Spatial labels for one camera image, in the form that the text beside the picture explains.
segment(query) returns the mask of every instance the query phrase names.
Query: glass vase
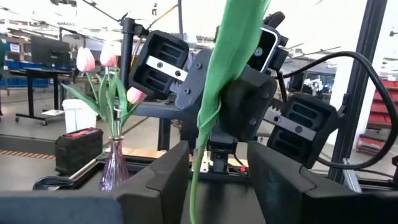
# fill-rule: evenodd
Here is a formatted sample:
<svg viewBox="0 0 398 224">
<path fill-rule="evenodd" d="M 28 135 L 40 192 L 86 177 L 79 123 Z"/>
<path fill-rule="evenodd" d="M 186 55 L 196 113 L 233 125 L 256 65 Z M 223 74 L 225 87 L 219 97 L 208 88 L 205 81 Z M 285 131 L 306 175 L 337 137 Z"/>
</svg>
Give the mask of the glass vase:
<svg viewBox="0 0 398 224">
<path fill-rule="evenodd" d="M 129 172 L 122 153 L 122 144 L 123 137 L 111 139 L 111 150 L 99 184 L 100 190 L 113 190 L 129 178 Z"/>
</svg>

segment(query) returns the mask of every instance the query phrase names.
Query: white bin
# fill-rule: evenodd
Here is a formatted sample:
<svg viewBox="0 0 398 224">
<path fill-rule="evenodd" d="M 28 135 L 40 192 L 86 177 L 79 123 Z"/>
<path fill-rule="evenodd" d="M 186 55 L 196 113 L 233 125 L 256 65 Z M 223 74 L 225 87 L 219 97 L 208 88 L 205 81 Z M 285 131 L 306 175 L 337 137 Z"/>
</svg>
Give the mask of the white bin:
<svg viewBox="0 0 398 224">
<path fill-rule="evenodd" d="M 67 99 L 62 102 L 65 111 L 67 133 L 96 127 L 97 113 L 79 99 Z"/>
</svg>

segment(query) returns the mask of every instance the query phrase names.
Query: black battery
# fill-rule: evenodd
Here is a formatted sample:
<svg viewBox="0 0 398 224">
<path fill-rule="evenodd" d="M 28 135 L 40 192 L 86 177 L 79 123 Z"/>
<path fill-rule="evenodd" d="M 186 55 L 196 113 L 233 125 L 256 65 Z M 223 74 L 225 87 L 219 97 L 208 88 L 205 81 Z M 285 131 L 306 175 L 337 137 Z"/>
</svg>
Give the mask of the black battery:
<svg viewBox="0 0 398 224">
<path fill-rule="evenodd" d="M 55 141 L 55 170 L 72 175 L 102 153 L 102 130 L 86 128 L 63 134 Z"/>
</svg>

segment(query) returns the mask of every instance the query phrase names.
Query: warning tape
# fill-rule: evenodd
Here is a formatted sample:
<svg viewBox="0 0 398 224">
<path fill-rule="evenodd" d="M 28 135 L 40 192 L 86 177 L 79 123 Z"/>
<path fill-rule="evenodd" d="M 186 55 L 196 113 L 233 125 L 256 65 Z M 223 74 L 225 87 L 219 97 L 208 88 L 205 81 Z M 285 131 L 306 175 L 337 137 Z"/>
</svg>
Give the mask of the warning tape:
<svg viewBox="0 0 398 224">
<path fill-rule="evenodd" d="M 29 152 L 16 152 L 16 151 L 8 151 L 8 150 L 0 150 L 1 155 L 8 156 L 22 156 L 36 159 L 55 159 L 55 156 L 48 154 L 39 154 L 39 153 L 29 153 Z"/>
</svg>

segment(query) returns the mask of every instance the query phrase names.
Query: tulip bud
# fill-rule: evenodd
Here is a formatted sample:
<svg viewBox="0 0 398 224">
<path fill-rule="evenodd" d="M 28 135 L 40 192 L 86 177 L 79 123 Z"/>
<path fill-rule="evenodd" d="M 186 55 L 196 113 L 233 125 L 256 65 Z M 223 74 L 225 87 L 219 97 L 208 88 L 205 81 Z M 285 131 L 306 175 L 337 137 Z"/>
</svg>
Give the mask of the tulip bud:
<svg viewBox="0 0 398 224">
<path fill-rule="evenodd" d="M 101 64 L 108 67 L 116 66 L 116 54 L 114 53 L 114 48 L 111 45 L 104 44 L 99 57 Z"/>
<path fill-rule="evenodd" d="M 139 104 L 144 101 L 146 94 L 138 89 L 131 87 L 127 91 L 127 100 L 132 104 Z"/>
<path fill-rule="evenodd" d="M 80 47 L 78 49 L 76 67 L 81 72 L 92 72 L 95 69 L 94 56 L 88 48 Z"/>
</svg>

